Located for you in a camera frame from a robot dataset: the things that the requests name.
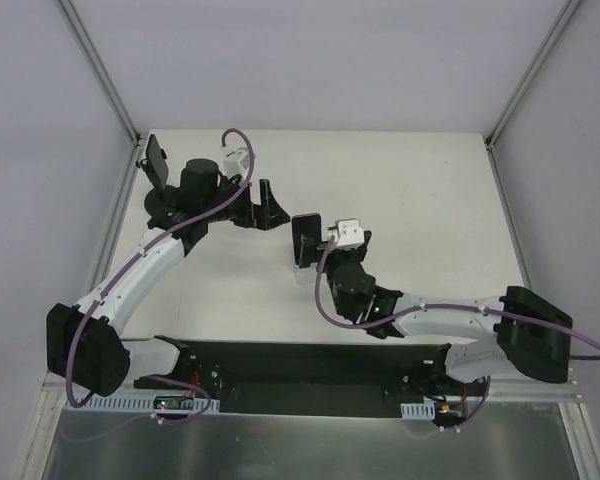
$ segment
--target white floor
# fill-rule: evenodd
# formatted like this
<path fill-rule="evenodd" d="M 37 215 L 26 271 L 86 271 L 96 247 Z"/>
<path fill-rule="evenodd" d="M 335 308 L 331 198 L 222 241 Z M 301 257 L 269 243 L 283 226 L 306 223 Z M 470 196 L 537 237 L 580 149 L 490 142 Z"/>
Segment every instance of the white floor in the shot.
<path fill-rule="evenodd" d="M 179 184 L 184 163 L 222 164 L 219 130 L 156 130 Z M 481 297 L 521 285 L 491 167 L 478 134 L 247 131 L 257 179 L 271 180 L 290 215 L 318 212 L 325 224 L 359 218 L 372 230 L 364 262 L 378 284 L 422 295 Z M 240 142 L 237 136 L 231 142 Z M 139 171 L 114 264 L 140 238 L 151 189 Z M 331 308 L 328 289 L 323 298 Z M 125 338 L 332 343 L 381 342 L 335 328 L 293 273 L 291 227 L 261 232 L 230 223 L 209 235 L 147 296 Z M 431 343 L 431 337 L 393 342 Z"/>

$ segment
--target white connector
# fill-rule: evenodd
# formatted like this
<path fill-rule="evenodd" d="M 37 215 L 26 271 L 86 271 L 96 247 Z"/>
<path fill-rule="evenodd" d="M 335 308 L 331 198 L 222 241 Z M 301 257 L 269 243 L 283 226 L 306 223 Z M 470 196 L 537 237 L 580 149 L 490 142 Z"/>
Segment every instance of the white connector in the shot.
<path fill-rule="evenodd" d="M 222 147 L 222 153 L 225 156 L 223 163 L 227 178 L 241 175 L 242 178 L 245 179 L 251 164 L 249 150 L 244 147 L 233 148 L 227 145 Z"/>
<path fill-rule="evenodd" d="M 364 245 L 364 229 L 355 218 L 338 220 L 336 227 L 330 229 L 328 235 L 333 240 L 334 250 L 350 250 Z"/>

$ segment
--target white plastic housing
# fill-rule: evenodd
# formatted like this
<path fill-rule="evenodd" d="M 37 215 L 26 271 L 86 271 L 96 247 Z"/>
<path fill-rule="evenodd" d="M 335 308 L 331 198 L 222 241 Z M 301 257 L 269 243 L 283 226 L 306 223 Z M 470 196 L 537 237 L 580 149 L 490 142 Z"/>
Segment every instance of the white plastic housing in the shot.
<path fill-rule="evenodd" d="M 225 156 L 223 163 L 227 177 L 241 175 L 243 180 L 247 178 L 247 172 L 251 164 L 249 151 L 244 147 L 234 149 L 226 146 L 222 147 L 222 153 Z"/>
<path fill-rule="evenodd" d="M 125 382 L 131 382 L 147 375 L 167 375 L 175 367 L 180 355 L 180 351 L 174 345 L 158 338 L 125 340 L 122 344 L 129 351 L 131 360 Z"/>
<path fill-rule="evenodd" d="M 440 299 L 419 297 L 405 293 L 396 303 L 394 311 L 405 310 L 409 307 L 433 303 L 453 303 L 472 307 L 489 307 L 502 310 L 499 297 L 481 299 Z M 458 310 L 429 309 L 416 311 L 398 318 L 393 325 L 403 335 L 443 335 L 445 337 L 470 338 L 475 340 L 492 340 L 495 338 L 493 326 L 500 322 L 493 315 L 463 312 Z"/>
<path fill-rule="evenodd" d="M 444 364 L 446 374 L 462 383 L 471 383 L 488 375 L 518 371 L 495 340 L 452 345 Z"/>
<path fill-rule="evenodd" d="M 336 228 L 329 229 L 328 235 L 333 239 L 334 250 L 350 250 L 364 245 L 364 229 L 355 218 L 338 220 Z"/>
<path fill-rule="evenodd" d="M 122 335 L 124 327 L 144 297 L 158 283 L 165 273 L 184 259 L 184 246 L 178 239 L 168 236 L 145 252 L 146 245 L 164 233 L 159 228 L 144 232 L 136 248 L 118 265 L 100 285 L 78 301 L 80 313 L 86 313 L 95 300 L 102 303 L 93 314 L 93 318 L 107 317 L 118 335 Z M 145 256 L 120 279 L 106 298 L 101 299 L 101 292 L 122 267 L 138 252 Z"/>

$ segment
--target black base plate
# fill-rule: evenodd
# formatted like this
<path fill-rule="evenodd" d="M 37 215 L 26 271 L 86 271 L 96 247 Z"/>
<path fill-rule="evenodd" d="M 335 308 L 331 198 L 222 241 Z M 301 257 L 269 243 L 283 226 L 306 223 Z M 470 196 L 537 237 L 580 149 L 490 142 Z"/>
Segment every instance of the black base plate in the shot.
<path fill-rule="evenodd" d="M 174 207 L 177 190 L 176 187 L 167 185 L 162 196 L 158 195 L 158 192 L 155 189 L 151 190 L 147 193 L 147 196 L 144 197 L 144 209 L 149 215 L 153 216 L 165 207 Z"/>
<path fill-rule="evenodd" d="M 428 377 L 431 365 L 423 362 L 439 352 L 429 345 L 178 343 L 199 368 L 221 372 L 221 412 L 264 415 L 400 418 L 401 403 L 423 400 L 405 378 Z M 179 372 L 177 380 L 190 382 L 194 374 Z M 462 385 L 444 384 L 441 394 L 462 395 Z M 146 378 L 134 386 L 172 388 Z M 484 384 L 469 385 L 469 395 L 483 393 Z"/>

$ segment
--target gray wall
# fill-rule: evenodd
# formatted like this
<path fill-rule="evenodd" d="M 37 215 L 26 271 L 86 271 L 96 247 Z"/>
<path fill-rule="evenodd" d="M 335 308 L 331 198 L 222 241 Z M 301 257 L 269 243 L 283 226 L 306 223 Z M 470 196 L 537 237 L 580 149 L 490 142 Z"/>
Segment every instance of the gray wall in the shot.
<path fill-rule="evenodd" d="M 150 128 L 487 133 L 566 0 L 76 0 Z"/>
<path fill-rule="evenodd" d="M 46 312 L 86 286 L 129 154 L 54 2 L 0 2 L 0 479 L 44 378 Z"/>
<path fill-rule="evenodd" d="M 582 7 L 496 160 L 534 288 L 600 340 L 600 0 Z M 600 363 L 577 373 L 600 439 Z"/>

